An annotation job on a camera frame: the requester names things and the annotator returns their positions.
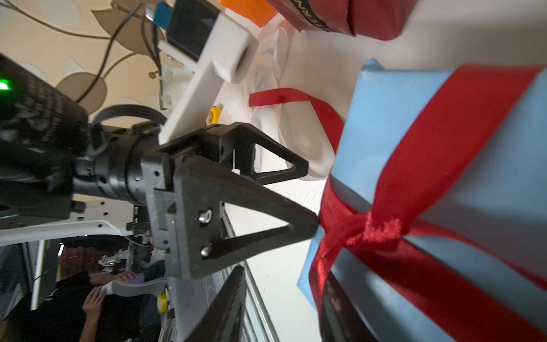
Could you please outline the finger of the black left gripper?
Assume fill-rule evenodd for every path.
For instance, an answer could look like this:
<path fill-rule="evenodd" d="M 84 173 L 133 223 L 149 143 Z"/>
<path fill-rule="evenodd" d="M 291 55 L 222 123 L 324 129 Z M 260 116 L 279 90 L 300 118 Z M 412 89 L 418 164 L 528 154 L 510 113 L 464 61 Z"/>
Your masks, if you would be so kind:
<path fill-rule="evenodd" d="M 317 214 L 203 157 L 181 162 L 168 222 L 176 244 L 168 275 L 202 279 L 256 255 L 312 238 Z"/>
<path fill-rule="evenodd" d="M 261 185 L 303 178 L 309 162 L 250 123 L 213 125 L 200 133 L 201 155 Z"/>

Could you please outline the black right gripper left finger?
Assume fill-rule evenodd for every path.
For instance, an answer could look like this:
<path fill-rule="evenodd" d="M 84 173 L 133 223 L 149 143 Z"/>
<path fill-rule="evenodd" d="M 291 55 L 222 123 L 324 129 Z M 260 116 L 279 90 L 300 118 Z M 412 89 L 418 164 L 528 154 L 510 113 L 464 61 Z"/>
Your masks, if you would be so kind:
<path fill-rule="evenodd" d="M 244 327 L 246 291 L 245 270 L 243 266 L 235 266 L 186 341 L 240 341 Z"/>

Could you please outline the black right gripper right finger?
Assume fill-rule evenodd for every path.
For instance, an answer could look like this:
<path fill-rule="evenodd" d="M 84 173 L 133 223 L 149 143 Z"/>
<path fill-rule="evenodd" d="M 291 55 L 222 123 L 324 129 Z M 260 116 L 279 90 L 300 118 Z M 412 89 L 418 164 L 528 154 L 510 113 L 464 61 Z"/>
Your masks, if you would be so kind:
<path fill-rule="evenodd" d="M 319 322 L 322 341 L 377 341 L 332 274 L 329 275 L 324 286 Z"/>

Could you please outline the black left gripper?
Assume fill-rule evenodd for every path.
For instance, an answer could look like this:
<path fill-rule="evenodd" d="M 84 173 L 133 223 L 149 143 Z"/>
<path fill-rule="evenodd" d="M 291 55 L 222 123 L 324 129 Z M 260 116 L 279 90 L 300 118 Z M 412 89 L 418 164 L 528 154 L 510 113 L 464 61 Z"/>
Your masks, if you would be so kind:
<path fill-rule="evenodd" d="M 228 238 L 222 213 L 239 179 L 239 126 L 215 125 L 164 145 L 158 133 L 150 123 L 110 129 L 97 151 L 77 159 L 75 191 L 145 208 L 170 276 L 202 278 L 237 264 L 239 242 Z"/>

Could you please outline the white satin ribbon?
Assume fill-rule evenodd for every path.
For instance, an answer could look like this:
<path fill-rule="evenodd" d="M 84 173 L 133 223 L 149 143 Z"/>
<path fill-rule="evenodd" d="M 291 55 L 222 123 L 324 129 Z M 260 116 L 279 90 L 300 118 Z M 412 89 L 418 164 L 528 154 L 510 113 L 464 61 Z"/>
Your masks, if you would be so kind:
<path fill-rule="evenodd" d="M 252 93 L 280 88 L 295 29 L 287 21 L 267 24 L 258 36 L 259 47 L 246 77 L 239 84 L 225 84 L 217 97 L 222 106 L 219 122 L 250 123 L 270 138 L 309 162 L 303 179 L 327 178 L 335 153 L 308 101 L 250 108 Z"/>

